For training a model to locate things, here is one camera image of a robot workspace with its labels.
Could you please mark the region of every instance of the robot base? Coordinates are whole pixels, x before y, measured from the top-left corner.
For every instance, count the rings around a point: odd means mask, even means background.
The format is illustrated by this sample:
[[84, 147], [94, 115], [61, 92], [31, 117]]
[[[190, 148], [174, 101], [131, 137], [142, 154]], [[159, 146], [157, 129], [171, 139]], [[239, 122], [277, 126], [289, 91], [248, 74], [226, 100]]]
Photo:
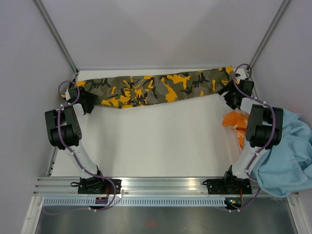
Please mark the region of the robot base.
[[[97, 172], [98, 176], [102, 176], [101, 171]], [[116, 186], [116, 194], [120, 194], [121, 180], [111, 179]], [[101, 178], [91, 177], [88, 179], [80, 178], [78, 194], [114, 194], [113, 185]]]

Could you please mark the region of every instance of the metal floor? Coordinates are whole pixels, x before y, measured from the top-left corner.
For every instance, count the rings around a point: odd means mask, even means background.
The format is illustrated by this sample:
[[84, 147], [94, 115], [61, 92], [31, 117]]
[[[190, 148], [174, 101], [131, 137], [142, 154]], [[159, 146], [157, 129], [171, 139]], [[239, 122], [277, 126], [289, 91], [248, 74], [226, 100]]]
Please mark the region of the metal floor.
[[[59, 212], [71, 207], [45, 207]], [[296, 234], [287, 199], [258, 198], [240, 213], [218, 208], [113, 207], [41, 213], [37, 234]]]

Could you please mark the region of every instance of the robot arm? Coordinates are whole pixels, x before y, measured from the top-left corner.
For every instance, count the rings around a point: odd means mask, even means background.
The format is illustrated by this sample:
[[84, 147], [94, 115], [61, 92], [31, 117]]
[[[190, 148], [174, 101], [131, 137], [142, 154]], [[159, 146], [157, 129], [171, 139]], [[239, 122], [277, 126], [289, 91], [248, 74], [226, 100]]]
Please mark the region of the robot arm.
[[[58, 110], [45, 112], [48, 138], [51, 145], [58, 147], [59, 150], [63, 150], [78, 168], [80, 173], [79, 194], [105, 194], [107, 188], [112, 192], [113, 187], [110, 183], [107, 183], [102, 178], [93, 176], [102, 176], [102, 173], [97, 165], [90, 159], [82, 145], [81, 129], [76, 116], [76, 113], [80, 116], [86, 113], [91, 113], [97, 96], [86, 92], [84, 88], [81, 87], [79, 88], [79, 91], [80, 95], [76, 104], [64, 107], [60, 113], [61, 138], [65, 145], [75, 152], [75, 155], [66, 149], [61, 142], [58, 131]], [[66, 90], [65, 96], [69, 103], [73, 102], [73, 100], [77, 98], [77, 95], [76, 88]], [[121, 182], [117, 179], [112, 179], [112, 181], [115, 184], [120, 184]]]
[[[254, 83], [249, 80], [241, 80], [239, 89], [251, 96]], [[228, 106], [232, 109], [240, 109], [249, 114], [247, 130], [245, 135], [245, 146], [238, 160], [230, 166], [229, 170], [221, 179], [207, 179], [203, 185], [207, 186], [209, 194], [228, 195], [251, 194], [250, 172], [253, 170], [261, 156], [270, 150], [274, 145], [280, 143], [282, 138], [283, 109], [273, 107], [275, 113], [275, 130], [270, 144], [257, 153], [268, 142], [272, 132], [271, 111], [258, 102], [245, 98], [234, 86], [234, 81], [230, 81], [219, 94], [223, 94]]]

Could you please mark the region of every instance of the black mounting bracket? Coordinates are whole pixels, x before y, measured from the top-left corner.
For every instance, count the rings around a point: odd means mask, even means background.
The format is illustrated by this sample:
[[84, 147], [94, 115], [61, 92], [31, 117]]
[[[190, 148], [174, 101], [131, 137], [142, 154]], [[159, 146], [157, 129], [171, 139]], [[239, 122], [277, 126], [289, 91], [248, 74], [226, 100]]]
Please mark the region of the black mounting bracket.
[[[238, 84], [239, 89], [251, 96], [254, 88], [254, 82], [251, 80], [245, 80], [242, 79], [239, 81]], [[236, 108], [240, 109], [240, 105], [242, 103], [242, 99], [244, 98], [244, 95], [242, 95], [235, 87], [234, 81], [229, 81], [226, 86], [224, 86], [219, 92], [219, 95], [222, 95], [223, 93], [227, 92], [226, 95], [224, 95], [224, 100], [226, 101], [226, 104], [231, 107], [233, 110]]]
[[[90, 92], [87, 92], [83, 87], [79, 87], [79, 99], [76, 103], [79, 103], [82, 105], [83, 108], [83, 114], [85, 115], [86, 113], [91, 114], [94, 104], [96, 99], [98, 98], [97, 95], [91, 94]], [[70, 99], [68, 102], [74, 102], [78, 96], [77, 88], [72, 87], [68, 89], [68, 94], [70, 96]]]
[[[97, 171], [98, 176], [102, 176], [100, 170]], [[121, 190], [121, 179], [111, 179], [112, 182], [116, 186], [116, 194], [120, 194]], [[113, 185], [101, 178], [91, 177], [88, 179], [80, 178], [79, 187], [78, 187], [78, 194], [114, 194]]]
[[232, 173], [232, 166], [225, 172], [223, 178], [207, 179], [203, 182], [207, 186], [208, 194], [211, 195], [239, 195], [240, 190], [243, 194], [252, 194], [249, 179], [237, 178]]

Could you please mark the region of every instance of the white table surface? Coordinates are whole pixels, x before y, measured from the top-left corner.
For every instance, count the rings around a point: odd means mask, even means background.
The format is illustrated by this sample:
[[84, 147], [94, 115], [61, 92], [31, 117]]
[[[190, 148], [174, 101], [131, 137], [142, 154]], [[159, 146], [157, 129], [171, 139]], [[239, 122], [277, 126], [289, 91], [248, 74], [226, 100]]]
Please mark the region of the white table surface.
[[[78, 80], [191, 70], [80, 71]], [[243, 69], [238, 73], [245, 78]], [[128, 109], [96, 106], [78, 120], [82, 143], [104, 176], [223, 176], [241, 152], [235, 131], [221, 125], [230, 111], [215, 94]], [[52, 176], [79, 173], [59, 151]]]

